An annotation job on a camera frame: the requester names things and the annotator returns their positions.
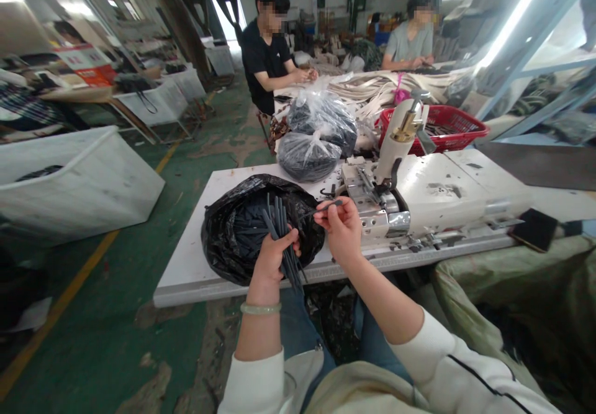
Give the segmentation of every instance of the black t-shirt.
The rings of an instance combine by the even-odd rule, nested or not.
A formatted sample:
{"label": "black t-shirt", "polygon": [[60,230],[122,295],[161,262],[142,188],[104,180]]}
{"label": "black t-shirt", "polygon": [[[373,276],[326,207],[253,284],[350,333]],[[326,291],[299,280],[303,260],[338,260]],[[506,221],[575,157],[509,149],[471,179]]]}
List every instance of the black t-shirt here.
{"label": "black t-shirt", "polygon": [[271,46],[267,45],[261,37],[255,19],[242,32],[241,45],[242,64],[250,96],[260,111],[273,115],[273,92],[264,90],[255,73],[266,71],[270,78],[287,76],[284,63],[292,57],[286,39],[283,34],[276,34],[272,37]]}

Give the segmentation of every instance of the white bin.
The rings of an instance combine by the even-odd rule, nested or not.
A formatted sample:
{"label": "white bin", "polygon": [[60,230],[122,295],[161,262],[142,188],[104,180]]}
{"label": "white bin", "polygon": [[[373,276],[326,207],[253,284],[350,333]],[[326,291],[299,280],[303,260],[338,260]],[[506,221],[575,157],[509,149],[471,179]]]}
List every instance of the white bin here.
{"label": "white bin", "polygon": [[168,74],[167,76],[163,76],[162,79],[172,79],[176,82],[176,85],[178,85],[178,88],[184,94],[186,102],[192,102],[195,99],[205,97],[207,93],[199,80],[197,70],[192,67],[192,63],[187,64],[187,67],[188,69],[182,73]]}
{"label": "white bin", "polygon": [[157,88],[114,96],[148,126],[177,122],[186,110],[186,98],[176,82],[165,78]]}
{"label": "white bin", "polygon": [[165,185],[114,126],[3,145],[0,158],[0,233],[46,245],[146,222]]}

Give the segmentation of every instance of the work table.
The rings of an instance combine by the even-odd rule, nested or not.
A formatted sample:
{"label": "work table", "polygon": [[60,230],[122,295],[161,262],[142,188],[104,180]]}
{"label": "work table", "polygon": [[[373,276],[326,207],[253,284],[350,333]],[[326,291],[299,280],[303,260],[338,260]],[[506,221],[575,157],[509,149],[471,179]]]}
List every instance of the work table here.
{"label": "work table", "polygon": [[[226,192],[255,174],[270,174],[295,182],[278,164],[213,172],[153,294],[156,307],[170,307],[246,294],[248,287],[232,284],[211,270],[202,249],[201,227],[205,218],[205,206],[213,204]],[[321,192],[331,192],[332,186],[334,184],[337,186],[339,179],[340,167],[323,181],[298,184],[317,200],[322,200],[325,197]],[[535,202],[533,207],[560,222],[596,218],[596,200],[588,193],[544,187],[530,189]],[[427,248],[413,253],[410,250],[381,248],[363,252],[379,270],[386,272],[414,268],[448,258],[508,248],[513,245],[516,245],[516,242],[507,236],[505,229],[493,231],[489,227],[484,227],[470,232],[467,238],[454,246],[443,246],[439,251]],[[314,261],[305,268],[305,275],[309,284],[345,277],[341,267],[334,263],[327,242]],[[282,286],[287,285],[287,281],[282,281]]]}

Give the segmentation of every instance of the hand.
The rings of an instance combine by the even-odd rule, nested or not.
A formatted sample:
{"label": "hand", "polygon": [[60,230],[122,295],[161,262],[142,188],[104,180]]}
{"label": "hand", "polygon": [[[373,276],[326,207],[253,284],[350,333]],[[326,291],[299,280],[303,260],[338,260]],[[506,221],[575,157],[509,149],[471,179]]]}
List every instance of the hand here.
{"label": "hand", "polygon": [[[349,197],[339,197],[342,205],[331,205],[326,211],[313,215],[315,222],[329,233],[329,248],[331,254],[343,266],[362,257],[360,238],[362,223],[356,204]],[[329,201],[322,202],[317,209],[323,209]]]}
{"label": "hand", "polygon": [[414,60],[412,60],[412,69],[417,70],[419,67],[422,66],[423,62],[424,62],[424,57],[416,57]]}
{"label": "hand", "polygon": [[296,70],[294,70],[294,72],[292,73],[292,76],[294,77],[295,83],[305,83],[310,80],[309,72],[305,71],[305,70],[301,70],[300,68],[297,68]]}
{"label": "hand", "polygon": [[284,275],[279,270],[284,256],[284,250],[293,245],[296,255],[300,257],[300,244],[298,243],[298,230],[292,229],[285,237],[279,240],[273,240],[271,234],[267,234],[261,245],[261,252],[256,260],[255,271],[253,272],[253,281],[275,282],[279,281]]}

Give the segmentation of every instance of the industrial sewing machine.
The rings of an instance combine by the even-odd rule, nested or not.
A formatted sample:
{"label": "industrial sewing machine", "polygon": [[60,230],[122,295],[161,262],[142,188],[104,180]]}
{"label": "industrial sewing machine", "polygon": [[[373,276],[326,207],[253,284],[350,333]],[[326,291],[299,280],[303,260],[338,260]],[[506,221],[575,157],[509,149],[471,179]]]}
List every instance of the industrial sewing machine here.
{"label": "industrial sewing machine", "polygon": [[[362,221],[362,247],[420,251],[451,246],[468,230],[521,223],[529,189],[475,149],[433,153],[424,131],[428,91],[413,90],[395,109],[379,161],[348,158],[336,194],[354,200]],[[408,155],[418,137],[425,156]]]}

